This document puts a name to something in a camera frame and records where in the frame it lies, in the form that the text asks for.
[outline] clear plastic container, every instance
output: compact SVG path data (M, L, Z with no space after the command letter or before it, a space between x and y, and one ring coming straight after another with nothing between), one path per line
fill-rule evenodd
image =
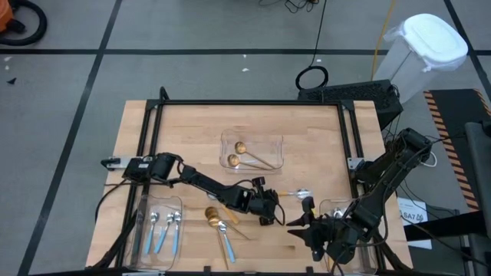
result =
M142 206L146 204L145 208L145 218L143 219L143 214L140 211ZM131 242L131 249L127 253L125 258L126 266L132 269L140 270L140 271L167 271L169 270L174 262L177 260L179 256L179 249L181 244L181 239L183 237L183 203L179 197L173 196L170 198L156 198L151 195L142 196L139 203L139 210L137 215L137 222L135 224L136 229L138 227L142 228L141 237L140 237L140 248L138 249L138 256L131 256L131 252L134 252L133 246L136 246L135 240L136 233L133 231L133 241ZM176 212L180 213L180 225L179 225L179 234L177 236L176 241ZM150 217L152 213L158 213L159 218L157 222L155 222L155 226L153 227L153 232L151 232L151 221ZM165 232L165 228L167 226L167 219L172 221L170 223L169 228L165 234L165 238L161 242L160 250L156 250L159 248L158 244L160 243L161 235ZM150 240L150 247L147 254L147 242Z
M326 199L319 206L319 214L327 214L331 217L342 217L348 206L354 199ZM373 275L377 271L377 259L373 247L356 248L354 258L347 264L341 265L344 274L365 274ZM331 269L333 260L329 258L328 267ZM336 268L334 274L341 273Z
M280 173L284 164L282 147L282 135L224 130L220 165L228 173Z

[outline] gray floor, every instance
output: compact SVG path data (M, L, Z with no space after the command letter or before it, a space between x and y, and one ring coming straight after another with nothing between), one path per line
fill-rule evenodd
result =
M24 49L89 49L101 44L115 0L37 0L47 13L45 38ZM487 0L452 1L476 50L491 49ZM390 0L329 1L319 47L373 50ZM390 26L418 13L438 15L453 26L443 0L397 1ZM123 0L108 49L313 48L321 6L290 14L282 3L253 0ZM28 11L19 18L35 22ZM92 54L2 54L0 46L0 267L17 274L84 91ZM368 81L370 55L318 56L330 85ZM295 99L294 79L311 55L105 55L30 273L82 269L94 230L94 210L106 172L99 161L112 153L125 100L157 96L164 85L173 99ZM479 57L491 74L491 57ZM17 78L15 85L6 81ZM306 76L305 86L319 82ZM428 89L483 85L468 58L441 74ZM404 106L399 130L437 131L422 94ZM431 205L466 212L443 147L433 148L437 168L408 177Z

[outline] white label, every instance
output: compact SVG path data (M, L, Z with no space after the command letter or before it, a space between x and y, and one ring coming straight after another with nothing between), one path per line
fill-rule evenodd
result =
M427 204L420 201L411 201L410 199L397 198L399 202L400 215L412 223L420 223L428 221ZM410 223L402 220L403 225L409 225ZM431 249L431 240L423 241L409 241L409 246L418 248Z

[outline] wooden table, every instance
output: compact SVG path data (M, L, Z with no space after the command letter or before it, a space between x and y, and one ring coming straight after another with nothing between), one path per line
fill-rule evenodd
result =
M115 156L134 156L137 151L145 101L127 101L114 149ZM364 155L375 159L384 152L377 114L372 102L355 102L358 128ZM347 118L351 151L354 154L351 126ZM153 118L147 137L145 153L150 147ZM229 185L250 175L229 174L219 165L220 134L225 129L261 131L284 136L285 165L282 174L265 176L267 189L310 189L316 207L323 199L349 199L348 173L344 161L343 143L336 107L330 106L203 106L169 105L163 108L157 152L181 155L186 164L201 173ZM107 183L119 183L122 171L109 172ZM104 201L94 230L87 265L96 263L119 235L129 186L120 187ZM177 184L174 189L152 186L156 197L179 196L184 205L183 235L179 257L172 271L224 271L216 231L206 223L204 209L215 203L199 189ZM302 207L294 197L281 197L286 221L300 217ZM393 195L386 204L389 222L388 244L406 265L412 266L397 199ZM227 219L225 213L220 215ZM303 272L312 266L314 271L326 271L325 262L313 262L310 248L287 233L278 224L259 226L258 217L236 213L237 225L252 240L245 241L231 232L229 238L236 253L236 263L230 271ZM383 223L381 234L384 234ZM344 272L356 270L355 259L344 266Z

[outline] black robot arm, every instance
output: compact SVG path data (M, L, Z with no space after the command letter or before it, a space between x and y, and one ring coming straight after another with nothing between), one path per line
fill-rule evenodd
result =
M388 151L373 162L360 162L351 172L351 181L365 182L369 190L340 214L324 214L315 218L312 197L304 199L304 215L288 226L309 225L307 229L288 230L302 238L312 249L312 257L320 261L327 253L340 264L354 257L358 241L368 242L377 233L384 205L407 174L430 155L431 142L412 129L400 132Z
M168 179L175 162L179 177ZM174 184L185 183L215 197L228 209L252 213L259 216L261 225L271 225L275 221L275 207L279 205L278 194L275 190L264 190L264 177L245 179L250 182L252 189L238 185L225 186L208 176L198 172L194 167L185 165L183 159L172 153L159 153L154 158L133 158L128 164L123 177L133 182L149 182L154 179L173 188Z

